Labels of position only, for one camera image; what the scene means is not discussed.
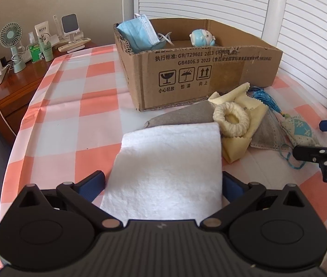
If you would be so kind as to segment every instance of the fan grille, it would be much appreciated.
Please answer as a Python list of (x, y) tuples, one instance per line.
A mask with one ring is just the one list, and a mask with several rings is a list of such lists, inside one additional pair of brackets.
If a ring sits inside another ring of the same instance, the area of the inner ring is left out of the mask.
[(22, 29), (17, 23), (9, 23), (0, 32), (0, 43), (3, 47), (10, 48), (16, 45), (22, 36)]

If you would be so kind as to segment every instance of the yellow cloth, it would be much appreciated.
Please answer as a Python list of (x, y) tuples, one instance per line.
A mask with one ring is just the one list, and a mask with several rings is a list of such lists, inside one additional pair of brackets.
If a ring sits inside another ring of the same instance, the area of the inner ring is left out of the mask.
[[(269, 108), (260, 100), (247, 96), (246, 93), (249, 88), (250, 84), (246, 82), (223, 96), (214, 92), (208, 99), (210, 103), (216, 105), (225, 102), (235, 102), (242, 106), (250, 117), (250, 127), (243, 136), (232, 138), (223, 137), (221, 139), (222, 154), (228, 163), (232, 163), (244, 155), (251, 143), (253, 134), (256, 132)], [(227, 120), (232, 123), (237, 123), (237, 120), (232, 116), (227, 117)]]

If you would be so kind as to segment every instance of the cardboard box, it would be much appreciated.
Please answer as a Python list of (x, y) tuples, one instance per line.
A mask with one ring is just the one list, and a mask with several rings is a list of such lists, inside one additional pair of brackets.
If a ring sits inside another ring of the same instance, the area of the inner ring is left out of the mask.
[[(240, 84), (273, 84), (283, 52), (234, 27), (199, 19), (152, 19), (157, 33), (171, 33), (175, 44), (135, 54), (114, 25), (115, 42), (137, 110), (186, 104), (227, 93)], [(206, 29), (213, 47), (193, 47), (189, 34)]]

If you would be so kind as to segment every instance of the table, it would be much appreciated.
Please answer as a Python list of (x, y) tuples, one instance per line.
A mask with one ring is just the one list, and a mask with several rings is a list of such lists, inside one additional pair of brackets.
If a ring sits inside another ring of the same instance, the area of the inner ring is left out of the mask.
[[(314, 97), (283, 75), (266, 90), (284, 113), (300, 114), (327, 147), (327, 132), (318, 130), (327, 110)], [(96, 170), (108, 176), (123, 134), (174, 109), (135, 110), (115, 45), (55, 59), (30, 102), (13, 146), (0, 220), (27, 183), (50, 189), (64, 181), (79, 182)], [(238, 161), (224, 162), (223, 169), (245, 183), (257, 181), (272, 189), (296, 183), (327, 227), (327, 183), (317, 164), (295, 170), (276, 151), (249, 148)], [(94, 204), (99, 206), (101, 199), (100, 195)]]
[[(85, 46), (86, 48), (92, 48), (97, 45), (93, 42), (88, 42)], [(55, 58), (65, 54), (67, 53), (61, 53), (57, 49), (53, 49)], [(16, 74), (10, 71), (0, 84), (0, 110), (16, 133), (20, 129), (21, 120), (26, 113), (30, 100), (51, 64), (52, 61), (46, 62), (44, 59), (36, 63), (27, 62), (25, 69)], [(13, 145), (15, 136), (1, 116), (0, 133), (9, 144)]]

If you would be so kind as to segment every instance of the green bottle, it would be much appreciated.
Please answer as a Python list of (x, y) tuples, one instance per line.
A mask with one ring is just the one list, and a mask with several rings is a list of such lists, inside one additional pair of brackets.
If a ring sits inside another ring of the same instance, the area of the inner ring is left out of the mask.
[(29, 33), (29, 40), (30, 40), (29, 50), (31, 54), (32, 63), (42, 60), (42, 52), (40, 51), (39, 44), (36, 42), (34, 38), (33, 32)]
[(45, 45), (43, 39), (40, 38), (39, 39), (39, 46), (40, 46), (41, 52), (43, 53), (44, 59), (46, 61), (53, 60), (53, 52), (52, 52), (52, 46), (50, 44), (50, 40)]

